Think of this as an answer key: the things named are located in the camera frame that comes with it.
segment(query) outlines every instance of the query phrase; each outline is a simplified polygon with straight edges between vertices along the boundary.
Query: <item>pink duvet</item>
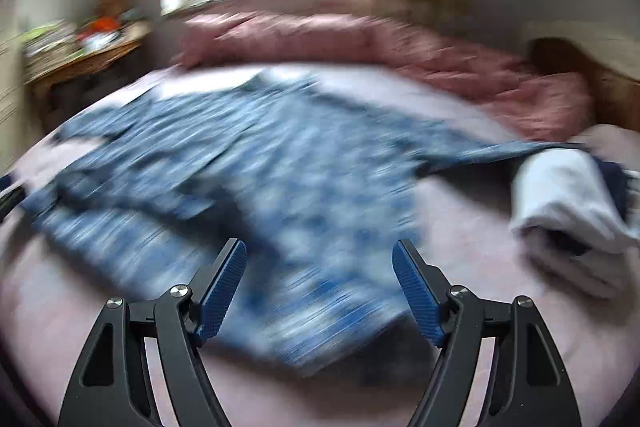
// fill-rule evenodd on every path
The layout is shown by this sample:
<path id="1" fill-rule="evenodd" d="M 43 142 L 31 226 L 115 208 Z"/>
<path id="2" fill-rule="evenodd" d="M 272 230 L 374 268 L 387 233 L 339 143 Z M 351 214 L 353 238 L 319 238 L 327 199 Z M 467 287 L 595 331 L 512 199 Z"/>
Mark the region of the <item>pink duvet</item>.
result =
<path id="1" fill-rule="evenodd" d="M 230 62 L 383 64 L 456 94 L 532 140 L 566 140 L 591 124 L 577 73 L 540 76 L 515 55 L 389 19 L 210 14 L 186 22 L 178 61 L 190 69 Z"/>

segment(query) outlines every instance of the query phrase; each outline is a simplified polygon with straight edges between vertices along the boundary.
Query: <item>wooden headboard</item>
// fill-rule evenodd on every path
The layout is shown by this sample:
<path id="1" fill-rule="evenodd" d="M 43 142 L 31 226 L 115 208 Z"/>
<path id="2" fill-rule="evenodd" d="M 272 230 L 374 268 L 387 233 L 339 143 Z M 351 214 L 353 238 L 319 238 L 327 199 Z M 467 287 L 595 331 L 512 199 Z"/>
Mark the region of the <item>wooden headboard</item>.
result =
<path id="1" fill-rule="evenodd" d="M 640 132 L 640 44 L 545 37 L 530 42 L 529 58 L 543 74 L 581 73 L 594 99 L 596 123 Z"/>

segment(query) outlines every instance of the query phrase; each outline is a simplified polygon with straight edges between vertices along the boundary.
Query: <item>rolled white towel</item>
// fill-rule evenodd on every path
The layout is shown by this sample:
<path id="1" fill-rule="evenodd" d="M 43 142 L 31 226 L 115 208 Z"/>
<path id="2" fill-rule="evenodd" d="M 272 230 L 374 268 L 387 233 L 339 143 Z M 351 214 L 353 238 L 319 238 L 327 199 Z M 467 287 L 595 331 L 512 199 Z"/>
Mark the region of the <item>rolled white towel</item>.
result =
<path id="1" fill-rule="evenodd" d="M 528 158 L 516 173 L 511 199 L 511 230 L 534 260 L 591 295 L 622 292 L 624 253 L 638 237 L 620 217 L 591 155 L 551 149 Z M 581 256 L 560 251 L 546 230 L 567 233 L 590 250 Z"/>

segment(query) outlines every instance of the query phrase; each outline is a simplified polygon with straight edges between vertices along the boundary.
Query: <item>bed sheet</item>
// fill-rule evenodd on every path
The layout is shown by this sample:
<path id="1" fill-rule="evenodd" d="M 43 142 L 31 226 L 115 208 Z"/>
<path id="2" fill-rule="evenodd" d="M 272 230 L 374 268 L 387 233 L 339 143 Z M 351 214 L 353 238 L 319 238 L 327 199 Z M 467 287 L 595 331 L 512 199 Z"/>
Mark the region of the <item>bed sheet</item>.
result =
<path id="1" fill-rule="evenodd" d="M 487 141 L 516 138 L 477 108 L 384 68 L 318 64 L 256 64 L 182 73 L 156 71 L 97 105 L 126 103 L 152 86 L 163 96 L 222 89 L 264 71 L 298 79 L 314 73 L 324 89 L 360 101 L 399 108 L 422 118 L 443 119 Z M 28 187 L 41 187 L 60 169 L 91 150 L 90 142 L 55 144 L 47 137 L 15 166 Z M 423 245 L 428 263 L 440 266 L 452 283 L 463 283 L 482 298 L 534 298 L 558 344 L 577 395 L 585 427 L 594 427 L 614 406 L 640 363 L 640 263 L 632 256 L 632 284 L 619 299 L 599 302 L 525 260 L 522 245 L 508 230 L 508 188 L 491 168 L 432 176 L 417 184 Z M 109 293 L 55 254 L 12 212 L 0 227 L 0 330 L 24 380 L 44 409 L 57 418 L 66 383 L 95 317 Z M 161 376 L 154 341 L 150 372 L 166 426 L 176 425 Z M 491 362 L 485 341 L 463 426 L 476 424 Z M 362 387 L 344 378 L 349 360 L 312 378 L 266 367 L 216 346 L 204 349 L 209 378 L 231 423 L 240 426 L 402 426 L 424 389 Z"/>

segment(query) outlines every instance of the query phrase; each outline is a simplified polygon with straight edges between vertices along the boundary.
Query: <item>metal screw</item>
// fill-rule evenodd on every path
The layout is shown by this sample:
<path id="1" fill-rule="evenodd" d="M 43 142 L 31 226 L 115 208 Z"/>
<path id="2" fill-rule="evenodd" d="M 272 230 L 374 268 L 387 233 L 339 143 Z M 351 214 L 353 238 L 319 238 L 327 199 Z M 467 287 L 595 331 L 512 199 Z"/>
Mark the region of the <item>metal screw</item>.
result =
<path id="1" fill-rule="evenodd" d="M 456 284 L 455 286 L 451 287 L 451 295 L 453 295 L 454 297 L 464 297 L 468 293 L 469 293 L 469 290 L 467 290 L 464 286 L 461 286 L 460 284 Z"/>
<path id="2" fill-rule="evenodd" d="M 114 310 L 122 306 L 122 297 L 110 297 L 107 301 L 107 308 Z"/>
<path id="3" fill-rule="evenodd" d="M 531 308 L 533 306 L 533 301 L 524 295 L 520 295 L 516 298 L 516 302 L 522 306 L 523 308 Z"/>
<path id="4" fill-rule="evenodd" d="M 171 295 L 174 297 L 184 297 L 185 295 L 187 295 L 188 291 L 188 286 L 185 286 L 184 284 L 178 284 L 177 286 L 171 288 Z"/>

